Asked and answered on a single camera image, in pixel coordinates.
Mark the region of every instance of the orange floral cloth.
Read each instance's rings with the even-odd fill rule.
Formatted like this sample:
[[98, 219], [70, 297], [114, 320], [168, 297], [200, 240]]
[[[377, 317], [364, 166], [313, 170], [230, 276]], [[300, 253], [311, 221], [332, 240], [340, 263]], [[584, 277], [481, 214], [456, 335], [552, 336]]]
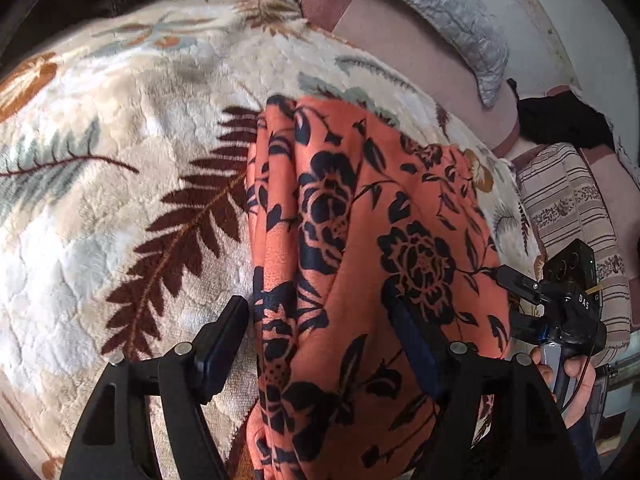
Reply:
[[398, 476], [421, 458], [436, 409], [388, 321], [390, 300], [482, 355], [507, 349], [507, 296], [468, 157], [420, 146], [354, 104], [274, 96], [247, 186], [257, 478]]

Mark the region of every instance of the striped pillow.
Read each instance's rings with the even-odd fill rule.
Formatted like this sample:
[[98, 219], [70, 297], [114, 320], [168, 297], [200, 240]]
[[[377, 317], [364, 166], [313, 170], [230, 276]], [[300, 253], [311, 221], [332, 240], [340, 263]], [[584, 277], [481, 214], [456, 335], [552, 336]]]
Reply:
[[625, 266], [609, 213], [584, 159], [570, 144], [552, 144], [518, 172], [522, 203], [551, 258], [574, 238], [593, 248], [604, 286], [607, 346], [592, 359], [611, 361], [629, 343], [631, 301]]

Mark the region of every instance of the finger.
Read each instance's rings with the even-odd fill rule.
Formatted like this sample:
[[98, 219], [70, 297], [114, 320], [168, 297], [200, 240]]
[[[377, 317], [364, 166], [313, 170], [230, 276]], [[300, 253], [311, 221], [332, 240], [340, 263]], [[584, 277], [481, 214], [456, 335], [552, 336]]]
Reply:
[[[567, 360], [564, 362], [564, 371], [571, 377], [579, 377], [582, 373], [582, 368], [586, 364], [586, 361], [587, 358], [585, 356]], [[566, 417], [564, 418], [564, 422], [568, 428], [570, 428], [572, 425], [578, 422], [578, 420], [580, 420], [582, 414], [584, 413], [584, 410], [587, 407], [587, 404], [591, 397], [591, 390], [593, 390], [593, 384], [596, 380], [596, 370], [593, 365], [589, 363], [586, 366], [587, 370], [584, 373], [582, 384], [578, 388], [574, 400], [567, 407], [567, 413]]]
[[533, 364], [539, 365], [542, 361], [542, 351], [537, 346], [529, 353], [529, 357], [533, 361]]
[[540, 372], [540, 375], [542, 375], [542, 378], [545, 380], [545, 383], [551, 384], [551, 381], [554, 380], [554, 371], [552, 370], [551, 366], [538, 365], [538, 371]]

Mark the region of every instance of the black cloth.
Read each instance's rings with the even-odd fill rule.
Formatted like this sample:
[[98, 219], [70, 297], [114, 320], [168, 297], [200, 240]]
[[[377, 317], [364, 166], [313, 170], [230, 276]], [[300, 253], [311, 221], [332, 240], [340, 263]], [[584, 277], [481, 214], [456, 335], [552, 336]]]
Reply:
[[520, 136], [537, 144], [568, 142], [576, 148], [604, 144], [616, 151], [604, 115], [584, 104], [571, 91], [518, 101], [518, 120]]
[[575, 452], [580, 460], [582, 480], [596, 480], [602, 476], [600, 459], [596, 446], [593, 443], [593, 431], [589, 424], [589, 418], [585, 414], [569, 428], [569, 436], [574, 443]]

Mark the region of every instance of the cream blanket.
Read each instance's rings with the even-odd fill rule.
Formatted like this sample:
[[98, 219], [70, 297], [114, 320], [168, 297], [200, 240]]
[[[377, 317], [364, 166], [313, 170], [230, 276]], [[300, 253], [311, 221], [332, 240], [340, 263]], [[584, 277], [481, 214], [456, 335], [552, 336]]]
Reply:
[[[346, 57], [363, 62], [347, 73]], [[244, 161], [224, 136], [272, 94], [327, 91], [470, 150], [501, 261], [534, 275], [510, 168], [402, 75], [309, 27], [295, 0], [163, 0], [93, 22], [0, 82], [0, 419], [40, 476], [59, 476], [109, 352], [159, 356], [249, 296]], [[204, 408], [224, 460], [256, 397], [249, 330]]]

